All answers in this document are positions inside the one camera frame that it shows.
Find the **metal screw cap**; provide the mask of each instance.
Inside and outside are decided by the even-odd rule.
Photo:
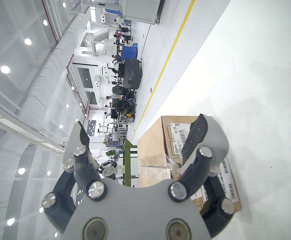
[[[219,172],[219,167],[218,166],[216,166],[216,165],[210,165],[210,172],[211,173],[215,173],[215,174],[218,174],[218,172]]]
[[[108,226],[101,218],[91,219],[84,228],[85,240],[105,240],[108,236]]]
[[[75,149],[74,155],[78,157],[78,156],[83,155],[85,152],[86,152],[86,147],[85,146],[80,146],[80,147],[77,147]]]
[[[229,215],[232,215],[235,213],[235,206],[233,205],[232,201],[229,200],[228,198],[225,198],[222,200],[221,209]]]
[[[171,194],[178,200],[184,200],[187,196],[187,191],[184,185],[180,182],[173,182],[170,187]]]
[[[181,219],[173,219],[166,229],[167,240],[190,240],[189,226]]]
[[[63,161],[64,170],[68,172],[68,170],[72,170],[74,168],[75,160],[73,158],[66,159]]]
[[[92,183],[88,190],[89,197],[94,199],[101,197],[104,193],[104,189],[105,186],[103,182],[96,181]]]
[[[212,151],[208,148],[208,147],[200,147],[199,148],[199,153],[207,158],[211,158],[212,157]]]
[[[56,203],[56,195],[54,193],[48,193],[42,200],[43,208],[50,208]]]

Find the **plastic wrap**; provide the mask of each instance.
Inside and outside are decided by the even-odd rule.
[[[167,154],[138,160],[140,187],[153,186],[165,179],[177,179],[181,163],[175,163]]]

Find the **yellow floor line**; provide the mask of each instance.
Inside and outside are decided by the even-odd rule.
[[[174,50],[174,48],[175,48],[175,46],[176,46],[176,43],[177,43],[177,41],[178,41],[178,39],[179,39],[179,37],[180,37],[180,35],[181,35],[181,32],[182,32],[182,30],[183,30],[183,28],[184,28],[184,26],[185,26],[185,23],[186,23],[186,21],[187,21],[187,19],[188,19],[188,16],[189,16],[189,14],[190,14],[190,12],[191,12],[191,10],[192,10],[192,7],[193,7],[194,3],[195,3],[195,0],[192,0],[191,3],[190,3],[190,5],[189,5],[189,7],[188,7],[188,10],[187,10],[187,12],[186,12],[186,14],[185,14],[185,17],[184,17],[184,19],[183,19],[183,22],[182,22],[182,24],[181,24],[181,26],[180,26],[180,29],[179,29],[178,33],[177,33],[177,36],[176,36],[176,38],[175,38],[175,41],[174,41],[174,43],[173,43],[173,45],[172,45],[172,47],[171,47],[171,50],[170,50],[170,52],[169,52],[169,54],[168,54],[168,57],[167,57],[167,59],[166,59],[166,61],[165,61],[164,66],[163,66],[163,68],[162,68],[162,70],[161,70],[161,73],[160,73],[160,75],[159,75],[159,77],[158,77],[158,80],[157,80],[157,82],[156,82],[156,84],[155,84],[155,86],[154,86],[154,89],[152,90],[152,94],[150,95],[150,98],[149,98],[149,100],[148,100],[148,103],[147,103],[146,106],[145,106],[145,110],[143,111],[143,114],[141,115],[141,119],[139,120],[139,123],[138,123],[138,125],[137,125],[137,127],[136,127],[136,129],[135,129],[135,132],[134,132],[134,134],[133,134],[133,136],[132,136],[131,141],[132,141],[133,138],[134,138],[134,135],[135,135],[135,133],[136,133],[138,127],[139,127],[139,124],[141,123],[141,120],[143,119],[143,116],[145,115],[146,109],[148,108],[148,105],[149,105],[149,103],[150,103],[150,101],[151,101],[151,99],[152,99],[152,96],[153,96],[153,94],[154,94],[154,92],[155,92],[155,90],[156,90],[156,88],[157,88],[157,86],[158,86],[158,84],[159,84],[159,81],[160,81],[160,79],[161,79],[161,77],[162,77],[162,75],[163,75],[163,73],[164,73],[164,70],[165,70],[165,68],[166,68],[166,66],[167,66],[167,64],[168,64],[168,61],[169,61],[169,59],[170,59],[170,57],[171,57],[171,55],[172,55],[172,52],[173,52],[173,50]]]

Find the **gray cabinet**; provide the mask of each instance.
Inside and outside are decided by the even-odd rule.
[[[160,0],[124,0],[123,18],[155,24]]]

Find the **black gripper finger pad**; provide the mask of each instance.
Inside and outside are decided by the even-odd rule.
[[[207,130],[207,121],[203,114],[200,114],[196,121],[191,123],[190,133],[182,148],[183,165],[195,150],[196,146],[204,140]]]
[[[87,135],[87,133],[86,133],[86,131],[85,131],[83,125],[81,124],[81,122],[79,121],[78,123],[79,123],[80,126],[81,126],[81,132],[80,132],[80,140],[81,140],[81,143],[82,143],[83,145],[85,145],[85,146],[89,149],[89,142],[90,142],[90,139],[89,139],[89,137],[88,137],[88,135]]]

